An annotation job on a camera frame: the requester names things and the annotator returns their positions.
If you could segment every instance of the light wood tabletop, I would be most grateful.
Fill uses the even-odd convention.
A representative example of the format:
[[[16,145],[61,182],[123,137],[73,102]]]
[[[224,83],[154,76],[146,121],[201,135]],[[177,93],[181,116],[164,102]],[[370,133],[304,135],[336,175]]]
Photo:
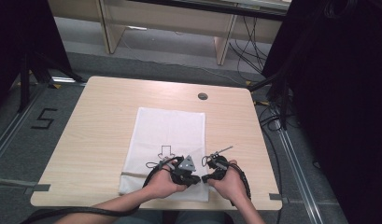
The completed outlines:
[[[205,113],[206,154],[233,146],[221,155],[245,172],[255,207],[281,208],[269,197],[278,189],[248,90],[114,77],[89,79],[38,183],[50,189],[34,192],[32,205],[91,206],[118,197],[139,107]],[[235,209],[214,190],[208,203],[159,199],[141,208]]]

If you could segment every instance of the black printed symbol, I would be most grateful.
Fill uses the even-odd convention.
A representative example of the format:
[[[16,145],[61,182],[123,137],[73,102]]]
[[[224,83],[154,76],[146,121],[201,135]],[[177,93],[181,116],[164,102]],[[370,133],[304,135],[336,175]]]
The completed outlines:
[[[44,119],[42,118],[43,114],[45,113],[45,111],[57,111],[57,109],[54,109],[54,108],[44,108],[42,110],[42,112],[39,114],[39,117],[37,120],[47,120],[49,123],[47,126],[45,127],[40,127],[40,126],[32,126],[31,128],[32,129],[48,129],[51,125],[51,123],[54,121],[54,119]]]

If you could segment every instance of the white cloth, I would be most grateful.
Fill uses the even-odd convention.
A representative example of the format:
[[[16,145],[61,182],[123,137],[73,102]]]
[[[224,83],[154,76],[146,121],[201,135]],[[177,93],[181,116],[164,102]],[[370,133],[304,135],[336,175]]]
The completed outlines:
[[[191,155],[196,168],[193,175],[206,175],[207,168],[202,165],[202,157],[205,156],[205,113],[140,107],[120,177],[120,193],[141,189],[152,170],[146,163],[161,161],[159,154],[169,155],[170,148],[176,157]],[[201,181],[167,199],[207,202],[208,186]]]

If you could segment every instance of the person's left hand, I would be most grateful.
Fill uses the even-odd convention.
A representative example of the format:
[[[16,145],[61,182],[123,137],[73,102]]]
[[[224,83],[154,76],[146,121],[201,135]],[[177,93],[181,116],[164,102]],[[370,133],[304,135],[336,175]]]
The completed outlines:
[[[158,171],[145,186],[145,188],[151,190],[154,198],[165,198],[173,193],[184,191],[187,188],[186,185],[175,184],[167,170],[170,170],[170,168],[165,165],[163,169]]]

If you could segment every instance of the hand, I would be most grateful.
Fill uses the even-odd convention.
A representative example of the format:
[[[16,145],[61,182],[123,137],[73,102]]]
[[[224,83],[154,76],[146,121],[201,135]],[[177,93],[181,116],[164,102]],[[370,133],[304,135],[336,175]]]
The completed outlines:
[[[229,163],[237,164],[237,161],[229,161]],[[246,188],[240,179],[240,175],[232,167],[228,168],[226,175],[221,180],[208,179],[207,182],[224,199],[228,199],[233,203],[235,203],[236,199],[247,198]]]
[[[186,185],[178,185],[173,183],[170,173],[167,172],[170,168],[165,165],[161,171],[158,171],[145,186],[153,195],[153,198],[165,198],[173,193],[184,191]]]

